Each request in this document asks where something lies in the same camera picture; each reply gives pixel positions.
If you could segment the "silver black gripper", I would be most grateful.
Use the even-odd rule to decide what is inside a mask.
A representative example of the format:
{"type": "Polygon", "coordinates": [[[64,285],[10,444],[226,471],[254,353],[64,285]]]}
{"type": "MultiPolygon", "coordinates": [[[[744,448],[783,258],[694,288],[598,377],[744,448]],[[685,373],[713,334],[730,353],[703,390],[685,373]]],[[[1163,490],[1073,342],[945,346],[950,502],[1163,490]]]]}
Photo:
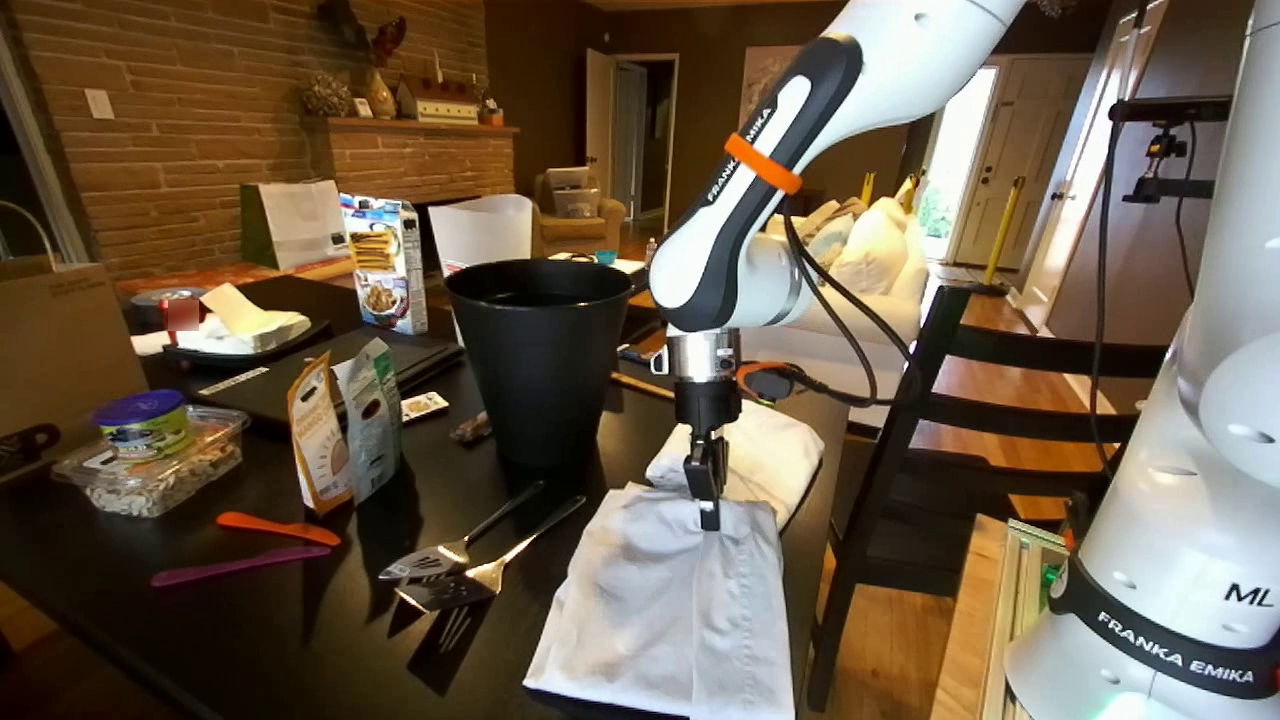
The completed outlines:
{"type": "Polygon", "coordinates": [[[685,485],[703,498],[698,528],[721,531],[721,495],[728,471],[728,440],[713,434],[738,415],[738,341],[730,329],[677,331],[667,341],[677,418],[693,428],[685,453],[685,485]]]}

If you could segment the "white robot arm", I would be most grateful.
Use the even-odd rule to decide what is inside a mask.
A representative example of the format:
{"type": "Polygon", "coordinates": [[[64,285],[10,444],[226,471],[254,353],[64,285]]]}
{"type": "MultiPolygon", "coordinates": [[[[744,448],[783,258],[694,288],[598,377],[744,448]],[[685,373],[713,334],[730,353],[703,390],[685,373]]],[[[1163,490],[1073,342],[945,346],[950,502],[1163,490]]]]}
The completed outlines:
{"type": "MultiPolygon", "coordinates": [[[[921,118],[987,58],[1024,0],[846,0],[724,141],[648,285],[693,428],[685,471],[721,502],[734,334],[803,300],[758,222],[826,146],[921,118]]],[[[1250,0],[1194,297],[1046,613],[1011,642],[1030,720],[1280,720],[1280,0],[1250,0]]]]}

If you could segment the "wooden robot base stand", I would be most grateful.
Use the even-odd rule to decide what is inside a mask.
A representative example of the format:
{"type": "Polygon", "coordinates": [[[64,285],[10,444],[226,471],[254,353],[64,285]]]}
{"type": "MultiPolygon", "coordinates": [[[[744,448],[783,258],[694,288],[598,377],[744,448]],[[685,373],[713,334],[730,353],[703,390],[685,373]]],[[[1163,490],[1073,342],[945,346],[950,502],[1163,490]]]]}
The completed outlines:
{"type": "Polygon", "coordinates": [[[928,720],[1029,720],[1003,666],[1011,642],[1042,616],[1065,560],[1065,543],[1042,528],[971,519],[928,720]]]}

